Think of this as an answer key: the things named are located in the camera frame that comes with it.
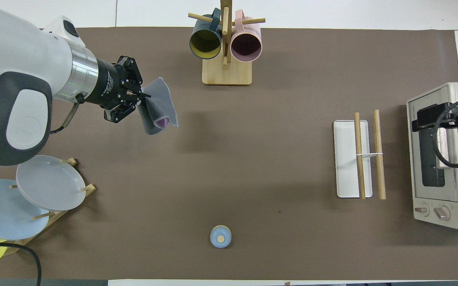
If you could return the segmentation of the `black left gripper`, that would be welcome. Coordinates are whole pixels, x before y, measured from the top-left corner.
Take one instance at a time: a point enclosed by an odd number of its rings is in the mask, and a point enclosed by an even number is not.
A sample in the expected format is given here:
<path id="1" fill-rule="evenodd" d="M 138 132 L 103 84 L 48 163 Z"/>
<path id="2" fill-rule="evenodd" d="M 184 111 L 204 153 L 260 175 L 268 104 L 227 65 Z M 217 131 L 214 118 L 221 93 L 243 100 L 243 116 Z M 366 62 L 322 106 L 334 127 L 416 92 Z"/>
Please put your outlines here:
<path id="1" fill-rule="evenodd" d="M 142 76 L 134 58 L 120 56 L 116 64 L 97 58 L 97 65 L 97 82 L 88 96 L 88 103 L 104 108 L 104 120 L 119 123 L 136 110 L 142 97 L 151 98 L 142 91 Z M 118 98 L 122 89 L 136 98 Z"/>

